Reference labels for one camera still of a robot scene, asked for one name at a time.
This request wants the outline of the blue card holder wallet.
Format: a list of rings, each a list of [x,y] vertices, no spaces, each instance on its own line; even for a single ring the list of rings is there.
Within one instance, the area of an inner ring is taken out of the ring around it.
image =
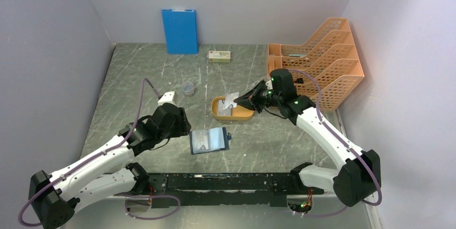
[[[190,152],[192,155],[230,149],[231,133],[226,127],[215,127],[206,130],[191,131]]]

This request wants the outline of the white VIP credit card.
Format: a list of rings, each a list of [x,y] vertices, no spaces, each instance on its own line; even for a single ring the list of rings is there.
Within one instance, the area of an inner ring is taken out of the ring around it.
[[[219,107],[217,108],[217,115],[218,116],[231,116],[232,115],[232,109],[224,109],[224,107]]]

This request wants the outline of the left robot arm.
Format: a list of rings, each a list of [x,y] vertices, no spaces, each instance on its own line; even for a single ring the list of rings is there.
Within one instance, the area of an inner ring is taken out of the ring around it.
[[[124,192],[143,194],[150,189],[149,174],[131,160],[164,140],[188,135],[190,129],[184,108],[162,104],[77,162],[50,174],[35,173],[26,205],[43,228],[58,228],[93,202]]]

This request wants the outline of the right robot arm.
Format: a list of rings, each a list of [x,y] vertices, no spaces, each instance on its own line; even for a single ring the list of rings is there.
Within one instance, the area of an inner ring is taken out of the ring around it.
[[[322,99],[312,101],[299,95],[294,85],[293,69],[275,69],[268,82],[261,81],[253,89],[234,99],[234,103],[261,113],[277,108],[281,117],[310,135],[328,154],[334,169],[305,163],[295,169],[291,189],[298,194],[318,188],[334,193],[346,206],[360,202],[378,206],[382,202],[381,161],[374,150],[365,151],[339,132],[321,113]]]

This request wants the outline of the orange oval tray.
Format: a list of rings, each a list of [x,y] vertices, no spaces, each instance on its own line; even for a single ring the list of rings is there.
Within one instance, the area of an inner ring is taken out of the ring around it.
[[[225,96],[218,96],[215,97],[211,103],[211,113],[217,120],[249,120],[254,115],[254,111],[248,110],[242,106],[223,110],[223,101],[225,101]]]

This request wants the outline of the small clear plastic cup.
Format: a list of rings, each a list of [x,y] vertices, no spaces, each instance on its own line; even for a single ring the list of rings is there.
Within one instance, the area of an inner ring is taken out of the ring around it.
[[[185,96],[193,96],[195,93],[195,85],[192,81],[184,81],[181,85],[182,92]]]

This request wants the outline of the small red white box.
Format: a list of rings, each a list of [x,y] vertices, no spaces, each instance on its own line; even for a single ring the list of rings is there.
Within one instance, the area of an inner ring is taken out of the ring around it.
[[[211,63],[230,63],[230,51],[208,51],[208,59]]]

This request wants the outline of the orange mesh file rack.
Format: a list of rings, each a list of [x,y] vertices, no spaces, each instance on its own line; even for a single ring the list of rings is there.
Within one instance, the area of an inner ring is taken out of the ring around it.
[[[298,94],[334,111],[364,79],[350,22],[329,18],[301,45],[268,44],[266,71],[289,69]]]

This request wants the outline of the blue folder box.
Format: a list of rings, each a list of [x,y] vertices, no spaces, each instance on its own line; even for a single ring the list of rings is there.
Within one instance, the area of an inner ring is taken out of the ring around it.
[[[196,10],[163,9],[161,15],[168,54],[197,54]]]

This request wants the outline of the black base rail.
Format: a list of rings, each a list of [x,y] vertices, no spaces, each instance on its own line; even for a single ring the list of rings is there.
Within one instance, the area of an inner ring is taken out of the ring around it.
[[[286,207],[292,197],[322,195],[324,190],[308,188],[292,173],[150,173],[142,186],[127,194],[152,196],[152,208],[182,206],[256,205]]]

